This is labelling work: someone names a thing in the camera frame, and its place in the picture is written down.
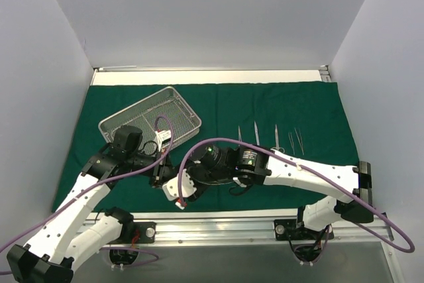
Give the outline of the wire mesh instrument tray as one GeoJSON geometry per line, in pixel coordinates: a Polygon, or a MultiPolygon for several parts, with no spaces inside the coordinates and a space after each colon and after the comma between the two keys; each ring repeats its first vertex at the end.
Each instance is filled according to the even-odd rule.
{"type": "Polygon", "coordinates": [[[165,115],[174,128],[172,148],[193,138],[202,121],[187,101],[172,87],[165,87],[132,105],[112,114],[99,122],[98,128],[107,142],[112,142],[115,133],[123,125],[142,130],[143,141],[155,139],[154,122],[159,115],[165,115]]]}

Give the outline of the steel needle holder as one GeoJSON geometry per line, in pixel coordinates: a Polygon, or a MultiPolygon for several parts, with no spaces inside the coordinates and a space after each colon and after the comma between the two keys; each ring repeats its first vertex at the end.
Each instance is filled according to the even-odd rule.
{"type": "Polygon", "coordinates": [[[260,146],[260,136],[259,136],[258,125],[256,121],[254,121],[254,134],[256,139],[256,145],[260,146]]]}

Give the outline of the steel surgical scissors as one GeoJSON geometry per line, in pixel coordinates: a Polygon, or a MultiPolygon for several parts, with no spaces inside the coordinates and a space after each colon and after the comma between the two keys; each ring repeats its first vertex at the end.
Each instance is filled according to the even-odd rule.
{"type": "Polygon", "coordinates": [[[277,150],[278,152],[281,152],[281,153],[285,153],[284,147],[281,147],[280,145],[279,132],[278,132],[277,125],[274,125],[274,140],[275,140],[275,145],[272,147],[272,149],[277,150]]]}

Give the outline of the steel tweezers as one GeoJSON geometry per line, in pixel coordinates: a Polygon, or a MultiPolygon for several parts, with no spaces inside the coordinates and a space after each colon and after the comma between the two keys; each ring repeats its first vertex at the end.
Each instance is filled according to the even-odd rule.
{"type": "Polygon", "coordinates": [[[300,147],[300,149],[301,149],[301,153],[302,153],[302,154],[305,154],[305,153],[304,153],[303,139],[302,139],[302,135],[301,135],[301,131],[300,131],[300,129],[295,128],[295,134],[296,134],[296,137],[297,137],[297,141],[298,141],[298,143],[299,143],[299,147],[300,147]]]}
{"type": "Polygon", "coordinates": [[[288,133],[288,138],[289,138],[290,146],[291,146],[291,149],[292,149],[292,153],[293,153],[293,155],[295,155],[295,145],[294,145],[294,139],[293,139],[292,132],[288,133]]]}

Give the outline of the green surgical drape cloth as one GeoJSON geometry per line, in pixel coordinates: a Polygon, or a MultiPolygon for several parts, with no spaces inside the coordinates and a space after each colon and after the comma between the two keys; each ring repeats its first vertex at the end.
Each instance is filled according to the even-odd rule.
{"type": "MultiPolygon", "coordinates": [[[[52,212],[65,199],[83,165],[105,143],[98,129],[100,120],[162,89],[163,85],[91,86],[74,132],[52,212]]],[[[173,165],[182,161],[197,142],[213,137],[255,143],[257,122],[260,145],[273,147],[277,124],[280,145],[292,155],[288,133],[292,132],[295,157],[324,164],[356,165],[356,145],[336,83],[297,82],[281,84],[205,84],[175,85],[178,93],[200,117],[199,133],[171,151],[173,165]],[[304,153],[295,134],[300,129],[304,153]]],[[[231,185],[213,186],[184,212],[244,211],[287,209],[315,203],[321,194],[284,186],[254,186],[241,196],[232,196],[231,185]]],[[[133,213],[177,212],[161,190],[153,189],[145,176],[120,180],[95,211],[120,207],[133,213]]]]}

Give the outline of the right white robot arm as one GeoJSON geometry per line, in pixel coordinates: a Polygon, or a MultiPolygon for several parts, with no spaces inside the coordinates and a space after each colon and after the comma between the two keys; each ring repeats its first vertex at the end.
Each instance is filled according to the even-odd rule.
{"type": "Polygon", "coordinates": [[[237,145],[235,149],[222,149],[210,139],[189,150],[176,176],[174,193],[180,208],[195,195],[198,184],[287,186],[324,196],[298,209],[294,230],[301,238],[310,238],[337,221],[373,222],[375,209],[367,167],[322,164],[246,142],[237,145]]]}

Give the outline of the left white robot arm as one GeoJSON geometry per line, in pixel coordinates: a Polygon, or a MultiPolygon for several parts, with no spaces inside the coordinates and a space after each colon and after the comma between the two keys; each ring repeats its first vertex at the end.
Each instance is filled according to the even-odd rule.
{"type": "Polygon", "coordinates": [[[174,130],[155,132],[154,154],[139,151],[142,131],[122,126],[82,168],[59,208],[34,226],[36,234],[25,244],[5,245],[10,273],[17,282],[70,282],[74,272],[109,243],[126,243],[140,233],[131,213],[112,207],[83,233],[78,230],[95,206],[117,182],[138,174],[155,177],[164,166],[174,130]]]}

